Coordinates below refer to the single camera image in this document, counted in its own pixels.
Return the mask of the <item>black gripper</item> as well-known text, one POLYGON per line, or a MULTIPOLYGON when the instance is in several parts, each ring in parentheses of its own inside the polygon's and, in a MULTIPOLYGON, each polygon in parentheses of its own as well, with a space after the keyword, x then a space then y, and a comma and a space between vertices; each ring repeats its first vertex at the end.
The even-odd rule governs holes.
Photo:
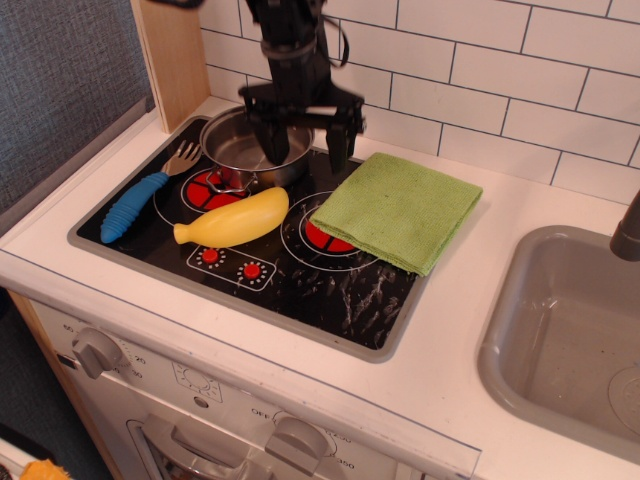
POLYGON ((349 50, 333 62, 323 29, 309 29, 300 38, 271 35, 260 47, 271 80, 242 87, 239 95, 267 159, 282 165, 290 152, 288 126, 308 125, 326 130, 331 170, 340 173, 353 155, 356 135, 365 130, 364 99, 331 79, 331 69, 344 66, 349 50))

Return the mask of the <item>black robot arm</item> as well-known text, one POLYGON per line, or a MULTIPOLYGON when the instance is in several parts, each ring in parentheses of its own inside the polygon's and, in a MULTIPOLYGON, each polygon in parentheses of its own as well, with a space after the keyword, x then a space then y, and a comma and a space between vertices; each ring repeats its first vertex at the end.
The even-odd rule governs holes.
POLYGON ((246 117, 267 159, 289 154, 289 127, 323 130, 332 171, 341 172, 364 132, 364 99, 335 85, 322 1, 249 1, 271 72, 267 83, 243 87, 246 117))

